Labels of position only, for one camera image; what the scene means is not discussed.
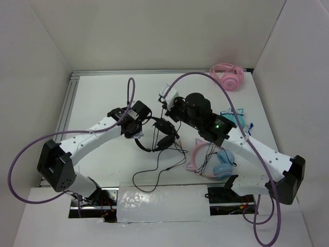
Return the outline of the black wired headphones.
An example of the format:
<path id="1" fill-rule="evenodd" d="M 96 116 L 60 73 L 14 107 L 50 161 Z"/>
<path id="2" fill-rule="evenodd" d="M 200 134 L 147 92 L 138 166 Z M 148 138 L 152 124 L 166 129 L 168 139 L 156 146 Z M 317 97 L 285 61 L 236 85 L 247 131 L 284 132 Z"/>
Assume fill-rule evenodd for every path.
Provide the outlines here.
<path id="1" fill-rule="evenodd" d="M 178 131 L 175 128 L 175 126 L 169 122 L 168 120 L 163 118 L 163 110 L 161 111 L 160 117 L 155 117 L 152 115 L 152 111 L 150 112 L 150 115 L 146 117 L 146 123 L 150 120 L 153 120 L 153 138 L 152 138 L 152 145 L 150 148 L 146 148 L 140 141 L 139 139 L 135 139 L 135 144 L 137 147 L 144 152 L 147 153 L 158 153 L 157 160 L 156 160 L 156 167 L 154 169 L 149 169 L 149 170 L 143 170 L 136 172 L 133 177 L 132 177 L 132 182 L 134 187 L 136 187 L 139 191 L 144 192 L 144 193 L 152 193 L 158 186 L 160 176 L 162 173 L 170 171 L 174 168 L 177 168 L 185 163 L 187 160 L 186 154 L 188 153 L 187 150 L 183 149 L 182 144 L 179 142 L 179 135 Z M 156 183 L 153 187 L 153 189 L 145 190 L 141 186 L 138 186 L 135 182 L 135 177 L 140 174 L 144 173 L 149 173 L 149 172 L 155 172 L 158 170 L 159 165 L 160 165 L 160 156 L 167 150 L 172 150 L 172 151 L 177 151 L 179 154 L 182 155 L 182 159 L 159 171 L 157 175 L 157 180 Z"/>

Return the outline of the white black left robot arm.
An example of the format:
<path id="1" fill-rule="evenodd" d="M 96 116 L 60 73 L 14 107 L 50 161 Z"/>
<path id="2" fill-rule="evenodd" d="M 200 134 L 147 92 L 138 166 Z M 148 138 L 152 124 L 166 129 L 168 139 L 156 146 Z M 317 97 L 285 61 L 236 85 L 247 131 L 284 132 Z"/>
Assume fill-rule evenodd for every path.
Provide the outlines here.
<path id="1" fill-rule="evenodd" d="M 116 108 L 85 133 L 56 143 L 47 141 L 42 148 L 37 165 L 38 172 L 56 192 L 69 191 L 80 195 L 89 205 L 98 204 L 107 194 L 90 177 L 75 171 L 74 167 L 86 155 L 124 135 L 133 138 L 141 134 L 142 122 L 151 109 L 141 101 L 131 108 Z"/>

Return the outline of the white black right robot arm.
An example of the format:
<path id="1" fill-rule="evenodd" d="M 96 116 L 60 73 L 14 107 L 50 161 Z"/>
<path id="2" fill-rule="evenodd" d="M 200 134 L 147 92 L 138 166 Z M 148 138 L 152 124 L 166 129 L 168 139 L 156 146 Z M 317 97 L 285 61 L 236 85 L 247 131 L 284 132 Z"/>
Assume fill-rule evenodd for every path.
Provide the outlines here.
<path id="1" fill-rule="evenodd" d="M 165 115 L 196 129 L 200 137 L 232 151 L 264 170 L 267 178 L 231 175 L 224 195 L 230 202 L 244 195 L 269 195 L 281 204 L 291 205 L 304 179 L 305 159 L 282 154 L 253 137 L 242 133 L 237 124 L 212 112 L 211 104 L 200 93 L 182 98 L 175 93 L 161 93 L 159 101 Z"/>

